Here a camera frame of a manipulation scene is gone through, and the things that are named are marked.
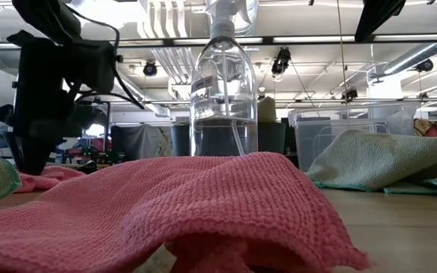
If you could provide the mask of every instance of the spray bottle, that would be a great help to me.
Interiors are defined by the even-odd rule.
[[[218,0],[210,42],[196,61],[190,95],[190,155],[245,155],[257,152],[256,76],[235,42],[232,17],[250,22],[245,0]]]

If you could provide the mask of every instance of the pink microfiber cloth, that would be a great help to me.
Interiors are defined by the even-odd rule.
[[[85,174],[61,166],[49,166],[39,176],[20,173],[21,188],[16,193],[29,193],[34,190],[50,190],[59,183]]]
[[[163,244],[172,273],[369,267],[321,191],[279,154],[128,162],[0,211],[0,271],[131,272]]]

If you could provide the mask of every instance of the table surface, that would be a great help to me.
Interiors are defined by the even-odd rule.
[[[437,196],[386,195],[323,190],[347,226],[355,246],[376,263],[366,272],[437,273]],[[40,193],[14,194],[0,209]],[[334,273],[355,272],[336,268]]]

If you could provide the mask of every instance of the plastic storage bin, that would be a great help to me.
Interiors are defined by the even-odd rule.
[[[413,116],[419,107],[420,103],[413,102],[290,111],[300,170],[308,171],[315,158],[346,130],[413,135]]]

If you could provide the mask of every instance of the black camera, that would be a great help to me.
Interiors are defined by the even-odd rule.
[[[156,68],[155,61],[146,61],[146,65],[144,66],[143,73],[147,77],[154,77],[158,73],[158,68]]]

